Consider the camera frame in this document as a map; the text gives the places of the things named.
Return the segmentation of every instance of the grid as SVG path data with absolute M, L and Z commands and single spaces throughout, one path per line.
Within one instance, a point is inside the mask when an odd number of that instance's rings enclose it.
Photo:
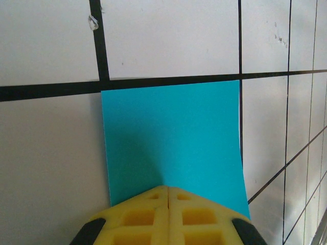
M 57 84 L 41 84 L 41 85 L 21 85 L 21 86 L 3 86 L 0 89 L 0 101 L 14 101 L 14 100 L 26 100 L 26 99 L 36 99 L 42 97 L 54 97 L 54 96 L 65 96 L 65 95 L 74 95 L 74 94 L 85 94 L 85 93 L 96 93 L 102 90 L 112 90 L 112 89 L 125 89 L 125 88 L 140 88 L 140 87 L 154 87 L 154 86 L 169 86 L 169 85 L 180 85 L 180 84 L 194 84 L 194 83 L 209 83 L 209 82 L 223 82 L 231 80 L 240 80 L 240 138 L 241 138 L 241 157 L 243 160 L 243 82 L 244 80 L 257 79 L 257 78 L 269 78 L 269 77 L 282 77 L 287 76 L 287 94 L 289 92 L 289 78 L 294 75 L 304 75 L 311 74 L 311 102 L 312 102 L 312 85 L 313 85 L 313 76 L 317 73 L 327 72 L 327 69 L 323 70 L 314 70 L 314 55 L 315 55 L 315 40 L 314 40 L 314 51 L 313 51 L 313 61 L 312 61 L 312 70 L 301 70 L 301 71 L 290 71 L 290 45 L 291 45 L 291 9 L 292 9 L 292 0 L 290 0 L 289 8 L 289 32 L 288 32 L 288 66 L 287 71 L 280 72 L 257 72 L 257 73 L 243 73 L 242 71 L 242 2 L 238 1 L 238 17 L 239 17 L 239 73 L 236 74 L 218 74 L 218 75 L 209 75 L 209 76 L 191 76 L 191 77 L 167 77 L 167 78 L 148 78 L 148 79 L 125 79 L 125 80 L 110 80 L 109 68 L 107 62 L 107 53 L 105 45 L 105 35 L 103 29 L 102 21 L 102 11 L 100 0 L 90 0 L 90 11 L 93 17 L 99 22 L 99 29 L 94 31 L 94 40 L 95 48 L 97 55 L 97 64 L 98 64 L 98 73 L 99 81 L 97 82 L 78 82 L 78 83 L 57 83 Z M 315 19 L 315 32 L 316 32 L 316 21 L 317 21 L 317 5 L 318 0 L 316 1 L 316 19 Z M 286 148 L 287 148 L 287 123 L 288 123 L 288 97 L 286 105 Z M 324 136 L 324 127 L 321 131 L 314 135 L 310 140 L 310 128 L 309 128 L 309 139 L 308 143 L 289 161 L 287 161 L 285 149 L 285 165 L 265 184 L 259 191 L 257 191 L 253 196 L 250 197 L 248 203 L 250 204 L 255 200 L 278 176 L 284 173 L 284 214 L 285 215 L 285 188 L 286 188 L 286 170 L 287 167 L 292 164 L 292 162 L 305 150 L 308 150 L 308 163 L 307 168 L 309 167 L 309 148 L 310 144 L 314 140 L 322 135 Z M 325 177 L 326 172 L 320 173 L 320 181 L 317 187 L 314 190 L 314 193 L 306 198 L 308 200 L 306 205 L 301 212 L 301 215 L 304 213 L 306 216 L 306 207 L 313 198 L 313 195 L 316 191 L 320 192 L 320 183 Z M 296 223 L 294 224 L 291 232 L 296 226 L 301 215 L 298 217 Z M 286 242 L 289 234 L 284 234 L 284 221 L 283 221 L 283 243 Z

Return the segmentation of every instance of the blue card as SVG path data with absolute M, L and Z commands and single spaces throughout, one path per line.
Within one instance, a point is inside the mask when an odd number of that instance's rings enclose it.
M 239 81 L 102 92 L 111 205 L 158 185 L 247 217 Z

